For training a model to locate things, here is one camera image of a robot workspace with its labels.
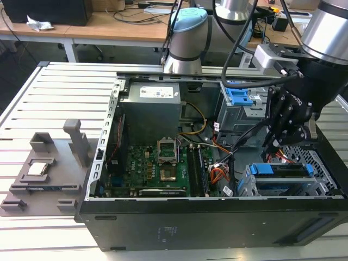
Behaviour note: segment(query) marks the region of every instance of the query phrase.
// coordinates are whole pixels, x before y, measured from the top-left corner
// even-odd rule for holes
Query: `robotic arm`
[[[233,45],[218,22],[233,39],[236,39],[249,16],[249,7],[248,0],[221,0],[216,6],[219,21],[211,15],[208,16],[204,9],[181,9],[171,35],[169,55],[163,58],[164,72],[201,74],[201,54],[229,52]],[[247,44],[251,31],[250,25],[240,45]]]
[[[348,1],[322,0],[302,36],[302,46],[257,47],[253,63],[261,71],[276,69],[285,77],[290,71],[301,74],[280,88],[269,88],[266,153],[316,141],[315,121],[348,84],[347,32]]]

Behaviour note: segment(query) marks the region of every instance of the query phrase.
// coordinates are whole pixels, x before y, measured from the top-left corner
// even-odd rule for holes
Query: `aluminum extrusion table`
[[[159,72],[155,65],[50,63],[37,67],[0,116],[0,201],[14,182],[31,149],[35,132],[69,138],[65,120],[81,119],[82,132],[98,139],[117,71]],[[217,67],[205,73],[220,73]],[[253,69],[228,74],[259,76]],[[348,164],[348,108],[340,97],[322,112],[318,126]],[[348,224],[304,247],[224,250],[101,252],[82,223],[66,217],[0,217],[0,260],[348,260]]]

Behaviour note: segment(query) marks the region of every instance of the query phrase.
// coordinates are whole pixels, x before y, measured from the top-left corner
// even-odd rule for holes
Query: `yellow wire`
[[[217,143],[214,141],[214,139],[212,139],[212,141],[213,141],[214,145],[215,145],[216,147],[218,147],[220,150],[226,152],[227,154],[230,154],[230,151],[228,151],[228,150],[225,149],[224,147],[222,147],[222,146],[220,146],[219,144],[217,144]]]
[[[279,149],[279,152],[284,156],[284,157],[286,157],[287,158],[287,156],[284,154],[284,152],[282,151],[282,149],[280,148]]]
[[[190,102],[186,102],[188,103],[189,105],[191,105],[192,107],[194,107],[202,116],[203,118],[203,121],[204,121],[204,124],[203,124],[203,127],[196,131],[196,132],[179,132],[179,134],[184,134],[184,135],[195,135],[195,134],[200,134],[202,131],[204,131],[204,129],[206,128],[207,126],[207,119],[206,117],[203,115],[203,113],[201,112],[201,110],[199,110],[199,108],[197,108],[194,104],[190,103]]]

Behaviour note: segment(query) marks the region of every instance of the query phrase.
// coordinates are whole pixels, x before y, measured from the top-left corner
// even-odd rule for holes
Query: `black computer case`
[[[85,26],[92,15],[91,0],[2,0],[13,23],[37,21]]]

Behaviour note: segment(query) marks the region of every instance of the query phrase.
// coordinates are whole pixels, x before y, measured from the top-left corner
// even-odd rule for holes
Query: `green circuit board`
[[[140,189],[180,189],[186,197],[190,197],[190,181],[188,173],[187,149],[180,146],[177,154],[177,164],[159,163],[157,145],[130,146],[127,154],[126,173],[122,177],[122,186],[113,187],[113,177],[110,175],[108,188],[112,197],[129,197],[129,190]],[[212,151],[209,147],[202,148],[204,164],[212,163]],[[161,157],[174,156],[173,147],[161,146]]]

